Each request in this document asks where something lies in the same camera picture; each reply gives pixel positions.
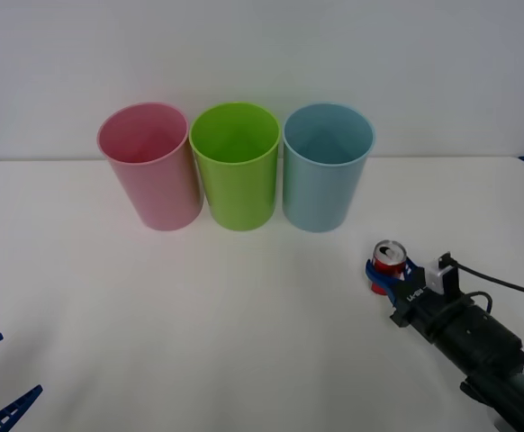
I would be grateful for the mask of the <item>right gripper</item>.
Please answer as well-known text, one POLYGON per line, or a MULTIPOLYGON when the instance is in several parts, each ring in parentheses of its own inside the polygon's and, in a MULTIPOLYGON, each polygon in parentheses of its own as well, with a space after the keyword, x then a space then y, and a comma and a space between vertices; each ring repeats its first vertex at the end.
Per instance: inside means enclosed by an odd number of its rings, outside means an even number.
POLYGON ((371 290, 394 306, 393 322, 400 328, 413 326, 425 338, 436 338, 469 305, 459 288, 458 270, 451 265, 427 271, 409 257, 398 265, 369 259, 365 272, 371 290))

